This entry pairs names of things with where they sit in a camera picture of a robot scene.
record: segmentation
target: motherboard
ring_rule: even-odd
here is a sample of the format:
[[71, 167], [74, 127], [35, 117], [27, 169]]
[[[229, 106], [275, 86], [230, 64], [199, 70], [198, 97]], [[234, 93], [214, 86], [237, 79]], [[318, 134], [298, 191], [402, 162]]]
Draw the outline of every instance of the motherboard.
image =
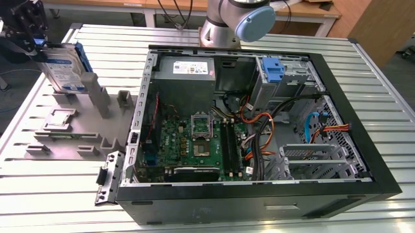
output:
[[[207, 137], [195, 133], [210, 132]], [[246, 137], [243, 123], [203, 119], [169, 119], [162, 122], [159, 153], [145, 155], [146, 167], [138, 168], [141, 182], [169, 182], [169, 173], [175, 168], [205, 170], [219, 173], [219, 181], [246, 181], [243, 156], [239, 145]]]

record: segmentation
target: desk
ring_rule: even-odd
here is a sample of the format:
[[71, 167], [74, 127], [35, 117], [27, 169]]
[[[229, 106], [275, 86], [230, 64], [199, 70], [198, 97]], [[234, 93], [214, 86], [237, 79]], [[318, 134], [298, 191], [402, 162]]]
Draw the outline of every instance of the desk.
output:
[[[170, 15], [178, 15], [179, 11], [173, 0], [161, 0]], [[89, 10], [142, 13], [146, 16], [147, 27], [157, 27], [155, 15], [165, 14], [158, 0], [45, 0], [46, 8], [65, 10]], [[189, 14], [190, 0], [178, 0], [183, 15]], [[193, 15], [207, 16], [209, 0], [195, 0]], [[291, 6], [293, 22], [319, 23], [319, 29], [315, 36], [326, 37], [333, 24], [342, 17], [341, 12], [333, 6], [330, 11], [319, 8], [319, 4], [301, 2]], [[277, 21], [287, 21], [289, 8], [277, 12]]]
[[[198, 46], [197, 30], [83, 25], [78, 39], [109, 93], [139, 94], [150, 44]], [[138, 226], [121, 206], [94, 206], [103, 162], [25, 159], [54, 105], [42, 75], [0, 138], [0, 232], [412, 232], [415, 228], [415, 114], [359, 44], [347, 39], [266, 35], [243, 49], [321, 53], [404, 193], [329, 219]]]

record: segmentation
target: wooden table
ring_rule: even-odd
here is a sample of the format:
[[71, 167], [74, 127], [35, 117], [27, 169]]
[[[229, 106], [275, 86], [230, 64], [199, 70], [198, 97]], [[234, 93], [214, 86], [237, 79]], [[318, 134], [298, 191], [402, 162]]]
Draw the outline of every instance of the wooden table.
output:
[[[142, 13], [146, 16], [147, 27], [157, 27], [155, 15], [165, 14], [158, 0], [43, 0], [46, 8], [66, 10], [91, 10]], [[173, 0], [161, 0], [169, 14], [178, 15]], [[177, 1], [183, 15], [189, 14], [190, 0]], [[206, 16], [209, 9], [209, 0], [195, 0], [193, 7], [194, 16]], [[338, 18], [342, 17], [341, 12], [333, 6], [330, 11], [319, 8], [318, 3], [301, 2], [291, 6], [291, 21], [319, 23], [319, 29], [315, 36], [327, 36], [331, 26]], [[289, 8], [283, 8], [277, 12], [277, 21], [287, 21]]]

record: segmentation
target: metal bracket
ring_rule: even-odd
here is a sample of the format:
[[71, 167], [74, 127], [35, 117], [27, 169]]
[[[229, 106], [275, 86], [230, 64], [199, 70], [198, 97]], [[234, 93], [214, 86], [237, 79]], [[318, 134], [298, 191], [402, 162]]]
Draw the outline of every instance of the metal bracket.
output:
[[105, 167], [101, 168], [97, 183], [101, 185], [95, 198], [95, 206], [118, 205], [115, 201], [119, 182], [122, 178], [126, 154], [121, 151], [107, 156]]

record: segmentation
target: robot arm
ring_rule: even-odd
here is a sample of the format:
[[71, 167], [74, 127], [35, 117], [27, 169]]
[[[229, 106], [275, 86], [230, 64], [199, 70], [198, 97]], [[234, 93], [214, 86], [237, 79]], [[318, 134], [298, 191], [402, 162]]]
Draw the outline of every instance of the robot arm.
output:
[[14, 52], [26, 53], [34, 60], [43, 60], [37, 47], [37, 40], [46, 39], [49, 29], [42, 1], [2, 0], [0, 18], [5, 21], [0, 44]]
[[275, 18], [270, 0], [210, 0], [202, 46], [238, 48], [239, 40], [259, 40], [273, 28]]

